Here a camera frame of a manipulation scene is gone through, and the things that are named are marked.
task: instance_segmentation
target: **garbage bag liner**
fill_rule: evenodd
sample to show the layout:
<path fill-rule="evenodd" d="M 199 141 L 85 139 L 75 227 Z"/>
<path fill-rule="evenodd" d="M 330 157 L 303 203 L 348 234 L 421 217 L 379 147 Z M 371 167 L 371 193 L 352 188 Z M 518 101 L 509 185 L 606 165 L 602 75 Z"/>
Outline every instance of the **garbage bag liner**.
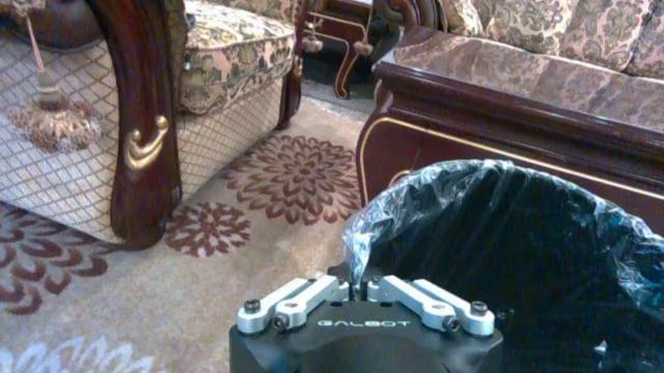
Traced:
<path fill-rule="evenodd" d="M 375 197 L 343 241 L 355 282 L 371 268 L 489 304 L 506 371 L 664 371 L 664 238 L 561 178 L 441 162 Z"/>

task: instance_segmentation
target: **side table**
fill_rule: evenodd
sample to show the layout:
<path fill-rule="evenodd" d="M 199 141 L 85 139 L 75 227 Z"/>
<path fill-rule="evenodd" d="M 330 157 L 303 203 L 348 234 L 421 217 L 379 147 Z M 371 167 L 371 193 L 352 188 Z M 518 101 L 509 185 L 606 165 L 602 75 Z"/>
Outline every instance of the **side table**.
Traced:
<path fill-rule="evenodd" d="M 339 41 L 346 46 L 346 55 L 334 79 L 334 93 L 342 99 L 350 97 L 348 74 L 359 57 L 354 44 L 368 39 L 371 12 L 372 0 L 326 0 L 307 11 L 306 22 L 314 25 L 314 29 L 307 28 L 304 32 Z"/>

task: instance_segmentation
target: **silver bracket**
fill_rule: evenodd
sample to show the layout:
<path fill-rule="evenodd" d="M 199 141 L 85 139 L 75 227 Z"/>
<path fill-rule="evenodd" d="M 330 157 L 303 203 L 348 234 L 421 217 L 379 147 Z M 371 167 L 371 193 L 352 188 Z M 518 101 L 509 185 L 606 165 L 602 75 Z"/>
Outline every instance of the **silver bracket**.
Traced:
<path fill-rule="evenodd" d="M 461 323 L 461 328 L 474 336 L 491 336 L 494 333 L 494 313 L 481 302 L 469 303 L 427 280 L 414 280 L 413 286 L 433 299 L 447 303 L 453 308 Z"/>
<path fill-rule="evenodd" d="M 244 307 L 238 311 L 238 330 L 244 334 L 262 332 L 267 328 L 276 303 L 298 294 L 308 286 L 308 281 L 295 278 L 260 300 L 259 309 L 250 312 Z"/>
<path fill-rule="evenodd" d="M 458 330 L 458 320 L 450 304 L 433 299 L 395 276 L 386 276 L 367 284 L 371 302 L 399 302 L 421 318 L 422 324 L 442 332 Z"/>
<path fill-rule="evenodd" d="M 348 283 L 340 282 L 334 276 L 322 276 L 312 283 L 295 278 L 256 302 L 255 309 L 246 306 L 239 309 L 238 330 L 244 334 L 259 333 L 274 318 L 283 322 L 282 329 L 300 326 L 306 323 L 307 314 L 323 301 L 343 302 L 348 296 Z"/>
<path fill-rule="evenodd" d="M 276 304 L 275 314 L 284 323 L 282 329 L 292 329 L 307 322 L 307 315 L 323 303 L 348 299 L 348 284 L 334 276 L 322 276 L 300 293 Z"/>

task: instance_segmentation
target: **gold trim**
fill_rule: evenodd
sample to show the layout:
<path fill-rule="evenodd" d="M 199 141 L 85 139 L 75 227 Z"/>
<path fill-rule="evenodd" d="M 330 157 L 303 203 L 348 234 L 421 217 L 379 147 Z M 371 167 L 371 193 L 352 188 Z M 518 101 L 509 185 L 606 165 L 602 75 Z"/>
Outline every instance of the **gold trim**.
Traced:
<path fill-rule="evenodd" d="M 586 173 L 581 173 L 578 171 L 573 171 L 572 169 L 566 169 L 564 167 L 560 167 L 560 166 L 556 166 L 556 165 L 552 165 L 549 164 L 548 162 L 542 162 L 542 161 L 537 161 L 535 159 L 530 159 L 527 157 L 523 157 L 521 155 L 517 155 L 511 152 L 506 152 L 505 150 L 499 150 L 497 148 L 493 148 L 487 145 L 483 145 L 483 144 L 479 144 L 479 143 L 475 143 L 473 141 L 467 141 L 462 138 L 458 138 L 455 136 L 451 136 L 449 134 L 445 134 L 442 132 L 438 132 L 438 131 L 433 131 L 430 129 L 426 129 L 426 128 L 421 128 L 418 126 L 415 126 L 414 124 L 410 124 L 407 122 L 405 122 L 403 120 L 397 120 L 397 119 L 393 119 L 393 118 L 389 118 L 389 117 L 382 117 L 382 118 L 378 118 L 368 126 L 368 130 L 366 131 L 364 133 L 364 138 L 362 139 L 362 144 L 359 145 L 359 174 L 360 174 L 360 179 L 362 179 L 362 187 L 363 187 L 363 197 L 364 197 L 364 202 L 368 203 L 368 195 L 367 195 L 367 191 L 366 191 L 366 178 L 364 178 L 364 146 L 366 146 L 366 141 L 368 139 L 368 136 L 371 135 L 371 132 L 374 130 L 374 128 L 379 125 L 379 124 L 383 124 L 383 123 L 390 123 L 390 124 L 395 124 L 397 126 L 402 126 L 402 127 L 406 127 L 414 131 L 418 131 L 418 132 L 423 132 L 426 134 L 430 134 L 438 138 L 443 138 L 446 140 L 450 140 L 453 142 L 457 142 L 458 144 L 463 144 L 466 146 L 470 146 L 473 148 L 478 148 L 486 152 L 491 152 L 497 155 L 502 155 L 507 158 L 511 158 L 511 159 L 515 159 L 521 162 L 525 162 L 525 163 L 530 163 L 535 166 L 539 166 L 545 169 L 552 169 L 560 173 L 564 173 L 564 174 L 568 174 L 568 175 L 572 175 L 572 176 L 576 176 L 576 177 L 580 177 L 581 179 L 585 179 L 585 180 L 590 180 L 590 181 L 594 181 L 596 183 L 601 183 L 601 184 L 605 184 L 610 187 L 614 187 L 614 188 L 618 188 L 618 189 L 622 189 L 622 190 L 628 190 L 629 192 L 633 192 L 633 193 L 637 193 L 637 194 L 641 194 L 646 197 L 650 197 L 656 200 L 664 200 L 664 195 L 660 195 L 660 194 L 656 194 L 653 192 L 648 192 L 646 190 L 642 190 L 642 189 L 638 189 L 638 188 L 634 188 L 629 185 L 624 185 L 621 183 L 616 183 L 610 180 L 606 180 L 606 179 L 602 179 L 601 177 L 597 177 L 597 176 L 592 176 L 592 175 L 588 175 Z"/>
<path fill-rule="evenodd" d="M 156 136 L 155 139 L 145 145 L 140 146 L 141 132 L 139 130 L 133 130 L 127 135 L 124 162 L 127 163 L 129 169 L 144 169 L 159 157 L 169 125 L 165 117 L 160 115 L 155 118 L 155 122 L 157 130 Z"/>
<path fill-rule="evenodd" d="M 292 73 L 299 78 L 302 76 L 303 71 L 304 71 L 304 64 L 302 63 L 302 57 L 295 56 L 292 60 Z"/>
<path fill-rule="evenodd" d="M 316 36 L 327 37 L 332 40 L 340 41 L 346 45 L 346 54 L 343 55 L 343 61 L 348 58 L 348 53 L 350 53 L 350 44 L 346 39 L 342 39 L 339 37 L 334 37 L 332 35 L 327 35 L 326 33 L 319 33 L 316 31 L 315 33 Z M 340 79 L 342 82 L 346 82 L 346 79 L 350 74 L 350 68 L 355 64 L 355 61 L 358 59 L 359 55 L 355 53 L 355 56 L 352 57 L 352 60 L 350 61 L 348 68 L 346 69 L 346 73 L 343 74 L 343 78 Z M 347 99 L 348 97 L 348 92 L 346 91 L 346 88 L 343 87 L 344 84 L 339 84 L 339 75 L 340 71 L 336 73 L 336 77 L 334 78 L 334 93 L 340 96 L 343 99 Z"/>
<path fill-rule="evenodd" d="M 318 18 L 322 18 L 322 19 L 330 19 L 330 20 L 336 21 L 339 23 L 344 23 L 346 25 L 358 26 L 362 29 L 362 33 L 366 36 L 366 27 L 364 27 L 364 25 L 362 23 L 356 23 L 356 22 L 352 22 L 352 21 L 346 21 L 344 19 L 340 19 L 340 18 L 336 18 L 336 17 L 332 17 L 332 16 L 326 16 L 324 14 L 320 14 L 320 13 L 316 13 L 316 12 L 308 12 L 308 14 L 311 16 L 314 16 L 314 17 L 318 17 Z"/>
<path fill-rule="evenodd" d="M 391 186 L 405 175 L 411 173 L 409 169 L 402 169 L 398 173 L 394 174 L 393 179 L 390 180 L 389 186 Z"/>

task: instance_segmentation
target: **beige carpet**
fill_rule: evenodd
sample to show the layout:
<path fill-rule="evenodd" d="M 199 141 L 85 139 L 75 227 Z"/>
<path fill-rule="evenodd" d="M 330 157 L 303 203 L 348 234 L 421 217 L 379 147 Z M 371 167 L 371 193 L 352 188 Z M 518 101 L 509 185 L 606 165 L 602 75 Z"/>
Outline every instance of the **beige carpet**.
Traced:
<path fill-rule="evenodd" d="M 228 371 L 243 300 L 340 261 L 362 121 L 339 112 L 304 99 L 139 253 L 0 204 L 0 372 Z"/>

